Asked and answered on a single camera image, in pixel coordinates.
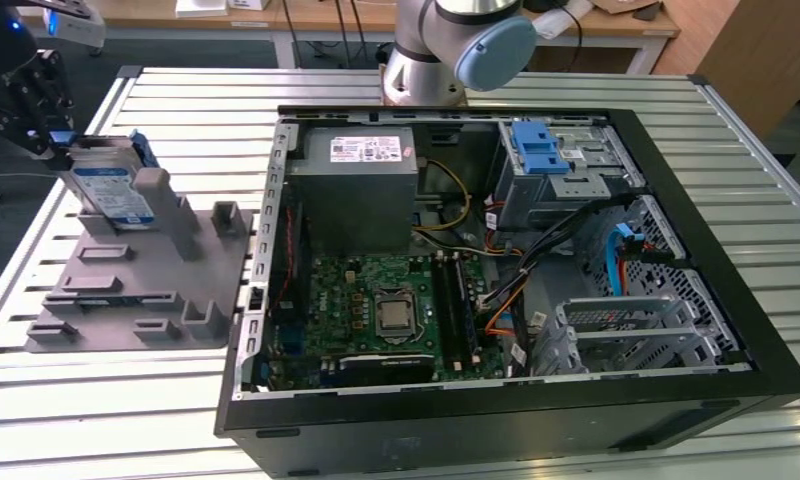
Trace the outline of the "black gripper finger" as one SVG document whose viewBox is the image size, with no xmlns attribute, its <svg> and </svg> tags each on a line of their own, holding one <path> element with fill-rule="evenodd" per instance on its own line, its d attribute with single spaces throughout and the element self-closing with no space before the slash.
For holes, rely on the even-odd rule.
<svg viewBox="0 0 800 480">
<path fill-rule="evenodd" d="M 16 103 L 0 103 L 0 135 L 37 155 L 52 171 L 68 171 L 72 167 L 68 152 L 72 130 L 49 131 L 44 127 L 36 127 L 25 116 L 27 112 L 23 95 Z"/>
<path fill-rule="evenodd" d="M 17 80 L 33 125 L 49 131 L 72 130 L 75 100 L 60 52 L 40 49 L 19 69 Z"/>
</svg>

